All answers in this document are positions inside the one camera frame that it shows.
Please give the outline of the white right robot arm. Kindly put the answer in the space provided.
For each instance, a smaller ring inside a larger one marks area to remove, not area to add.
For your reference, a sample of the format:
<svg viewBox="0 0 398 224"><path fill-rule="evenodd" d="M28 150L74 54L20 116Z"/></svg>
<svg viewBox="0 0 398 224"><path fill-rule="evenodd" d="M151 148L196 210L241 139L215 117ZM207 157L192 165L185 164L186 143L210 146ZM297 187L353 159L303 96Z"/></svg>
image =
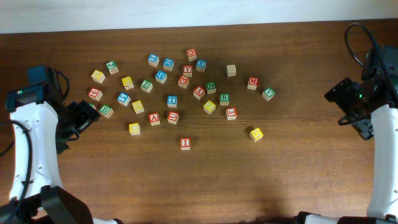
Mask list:
<svg viewBox="0 0 398 224"><path fill-rule="evenodd" d="M372 48L356 83L345 78L325 94L345 115L339 125L351 125L365 140L374 139L374 177L364 217L330 218L300 212L294 223L397 223L397 48Z"/></svg>

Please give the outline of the green R block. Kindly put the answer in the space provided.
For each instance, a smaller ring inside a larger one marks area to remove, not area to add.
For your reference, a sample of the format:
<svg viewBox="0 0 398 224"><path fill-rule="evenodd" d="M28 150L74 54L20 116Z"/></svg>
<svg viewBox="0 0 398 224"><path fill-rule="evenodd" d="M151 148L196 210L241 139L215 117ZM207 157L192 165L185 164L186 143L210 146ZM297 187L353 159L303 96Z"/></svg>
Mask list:
<svg viewBox="0 0 398 224"><path fill-rule="evenodd" d="M220 95L220 105L221 106L228 106L230 102L230 95L227 93L223 93Z"/></svg>

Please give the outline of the red I block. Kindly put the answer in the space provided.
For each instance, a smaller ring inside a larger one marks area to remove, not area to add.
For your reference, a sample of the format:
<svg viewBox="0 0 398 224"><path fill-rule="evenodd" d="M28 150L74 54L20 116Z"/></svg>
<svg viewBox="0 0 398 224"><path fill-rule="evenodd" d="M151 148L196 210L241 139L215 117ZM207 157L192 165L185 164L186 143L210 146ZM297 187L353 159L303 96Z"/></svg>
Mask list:
<svg viewBox="0 0 398 224"><path fill-rule="evenodd" d="M180 139L180 148L181 150L190 150L191 149L191 139L190 138L181 138Z"/></svg>

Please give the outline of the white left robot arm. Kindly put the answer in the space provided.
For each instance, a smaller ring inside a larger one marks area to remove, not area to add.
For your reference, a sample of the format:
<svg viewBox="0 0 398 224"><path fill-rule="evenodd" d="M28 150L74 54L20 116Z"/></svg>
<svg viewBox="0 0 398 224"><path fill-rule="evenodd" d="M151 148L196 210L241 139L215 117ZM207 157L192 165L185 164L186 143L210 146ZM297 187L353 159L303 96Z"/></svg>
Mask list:
<svg viewBox="0 0 398 224"><path fill-rule="evenodd" d="M86 101L65 105L62 72L45 65L28 71L28 86L6 96L14 129L15 171L1 223L102 223L63 188L57 156L100 118Z"/></svg>

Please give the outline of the yellow C block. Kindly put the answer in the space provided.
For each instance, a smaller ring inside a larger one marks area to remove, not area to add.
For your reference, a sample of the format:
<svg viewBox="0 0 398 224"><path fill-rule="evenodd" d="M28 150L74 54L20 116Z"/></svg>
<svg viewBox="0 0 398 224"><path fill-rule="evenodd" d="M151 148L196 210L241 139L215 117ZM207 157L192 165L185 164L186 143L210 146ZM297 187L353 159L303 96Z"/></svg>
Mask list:
<svg viewBox="0 0 398 224"><path fill-rule="evenodd" d="M141 127L139 123L131 123L129 124L129 133L131 136L140 135Z"/></svg>

